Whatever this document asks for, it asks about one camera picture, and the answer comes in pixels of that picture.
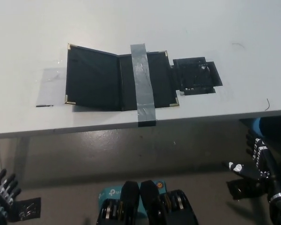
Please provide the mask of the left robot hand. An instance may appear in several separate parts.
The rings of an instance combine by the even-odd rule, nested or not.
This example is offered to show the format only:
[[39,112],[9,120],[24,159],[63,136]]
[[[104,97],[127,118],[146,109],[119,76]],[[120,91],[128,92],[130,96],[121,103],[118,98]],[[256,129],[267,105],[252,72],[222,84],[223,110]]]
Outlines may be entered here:
[[21,193],[15,174],[6,177],[7,170],[0,171],[0,225],[19,220],[19,206],[16,201]]

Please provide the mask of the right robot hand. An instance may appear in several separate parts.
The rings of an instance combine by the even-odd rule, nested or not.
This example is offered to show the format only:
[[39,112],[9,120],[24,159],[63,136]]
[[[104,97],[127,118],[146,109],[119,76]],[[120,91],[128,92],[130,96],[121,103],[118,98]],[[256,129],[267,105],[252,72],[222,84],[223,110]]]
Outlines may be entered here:
[[227,182],[234,200],[267,195],[269,202],[281,199],[281,172],[264,140],[248,131],[246,153],[252,158],[251,164],[223,161],[223,166],[241,177]]

